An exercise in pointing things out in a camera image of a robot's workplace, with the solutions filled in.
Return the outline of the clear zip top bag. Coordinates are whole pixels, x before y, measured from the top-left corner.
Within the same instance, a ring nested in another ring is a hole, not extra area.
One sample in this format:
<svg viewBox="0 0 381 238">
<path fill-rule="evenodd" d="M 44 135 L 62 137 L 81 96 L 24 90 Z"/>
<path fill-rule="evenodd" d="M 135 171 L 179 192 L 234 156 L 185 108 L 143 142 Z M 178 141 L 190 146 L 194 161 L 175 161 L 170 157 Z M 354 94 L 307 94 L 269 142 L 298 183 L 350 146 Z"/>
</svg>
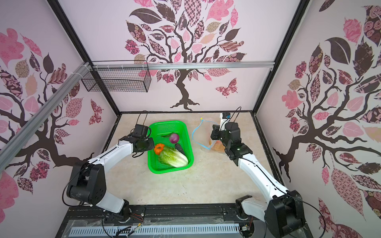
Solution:
<svg viewBox="0 0 381 238">
<path fill-rule="evenodd" d="M 215 144 L 216 141 L 219 141 L 219 139 L 215 140 L 211 138 L 214 125 L 216 125 L 216 122 L 208 121 L 201 118 L 200 124 L 193 130 L 191 134 L 192 141 L 196 145 L 202 147 L 203 149 L 206 149 L 208 151 L 213 151 L 211 150 L 212 146 Z"/>
</svg>

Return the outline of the brown potato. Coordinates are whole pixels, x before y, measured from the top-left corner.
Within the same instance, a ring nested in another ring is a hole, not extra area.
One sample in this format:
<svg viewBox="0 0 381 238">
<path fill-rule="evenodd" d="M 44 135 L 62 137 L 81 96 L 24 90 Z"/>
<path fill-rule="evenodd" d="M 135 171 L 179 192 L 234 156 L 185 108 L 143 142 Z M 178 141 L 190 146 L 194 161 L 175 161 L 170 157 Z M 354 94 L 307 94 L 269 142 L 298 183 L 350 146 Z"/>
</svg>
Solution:
<svg viewBox="0 0 381 238">
<path fill-rule="evenodd" d="M 222 144 L 221 141 L 216 141 L 215 144 L 212 146 L 211 150 L 216 152 L 224 152 L 225 146 Z"/>
</svg>

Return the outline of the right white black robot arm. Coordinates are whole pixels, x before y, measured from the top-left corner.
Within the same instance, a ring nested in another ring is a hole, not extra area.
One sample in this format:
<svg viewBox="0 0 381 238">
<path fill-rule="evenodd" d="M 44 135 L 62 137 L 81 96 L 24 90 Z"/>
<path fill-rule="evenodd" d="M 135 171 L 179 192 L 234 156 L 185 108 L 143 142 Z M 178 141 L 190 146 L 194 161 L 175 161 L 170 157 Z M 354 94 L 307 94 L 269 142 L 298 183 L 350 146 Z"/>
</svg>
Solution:
<svg viewBox="0 0 381 238">
<path fill-rule="evenodd" d="M 212 140 L 219 140 L 225 153 L 259 188 L 264 202 L 248 197 L 241 201 L 246 215 L 263 221 L 276 238 L 289 235 L 306 225 L 303 201 L 297 191 L 279 183 L 258 161 L 253 151 L 242 142 L 237 123 L 213 125 Z"/>
</svg>

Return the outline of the green plastic basket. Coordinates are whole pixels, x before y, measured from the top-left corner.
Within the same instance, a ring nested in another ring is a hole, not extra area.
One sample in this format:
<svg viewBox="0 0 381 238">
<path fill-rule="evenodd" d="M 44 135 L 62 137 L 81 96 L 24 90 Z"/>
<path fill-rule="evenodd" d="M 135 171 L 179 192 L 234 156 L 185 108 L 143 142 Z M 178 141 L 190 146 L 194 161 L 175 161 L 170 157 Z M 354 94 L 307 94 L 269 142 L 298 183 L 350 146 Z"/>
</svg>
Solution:
<svg viewBox="0 0 381 238">
<path fill-rule="evenodd" d="M 179 141 L 177 144 L 183 150 L 185 157 L 188 162 L 186 165 L 181 167 L 174 167 L 169 164 L 169 160 L 161 159 L 155 150 L 149 151 L 148 154 L 148 168 L 151 172 L 155 174 L 164 174 L 169 172 L 175 172 L 180 170 L 186 170 L 190 168 L 194 163 L 194 156 L 192 151 L 192 146 L 190 142 L 190 137 L 188 133 L 187 126 L 182 121 L 167 121 L 167 122 L 157 122 L 150 126 L 151 135 L 154 144 L 163 144 L 165 148 L 174 149 L 176 152 L 176 145 L 170 141 L 170 135 L 177 134 L 179 136 Z"/>
</svg>

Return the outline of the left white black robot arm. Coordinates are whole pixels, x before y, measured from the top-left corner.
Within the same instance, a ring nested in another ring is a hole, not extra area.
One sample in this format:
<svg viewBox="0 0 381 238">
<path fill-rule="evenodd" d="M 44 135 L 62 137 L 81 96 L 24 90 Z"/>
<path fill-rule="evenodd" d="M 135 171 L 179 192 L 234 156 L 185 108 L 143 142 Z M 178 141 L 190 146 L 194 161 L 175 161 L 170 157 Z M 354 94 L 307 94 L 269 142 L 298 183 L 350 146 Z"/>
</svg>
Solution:
<svg viewBox="0 0 381 238">
<path fill-rule="evenodd" d="M 107 190 L 106 173 L 125 157 L 132 155 L 136 158 L 153 148 L 151 129 L 136 124 L 132 132 L 119 139 L 111 149 L 95 158 L 76 163 L 64 193 L 71 199 L 105 210 L 110 219 L 128 221 L 132 214 L 129 202 Z"/>
</svg>

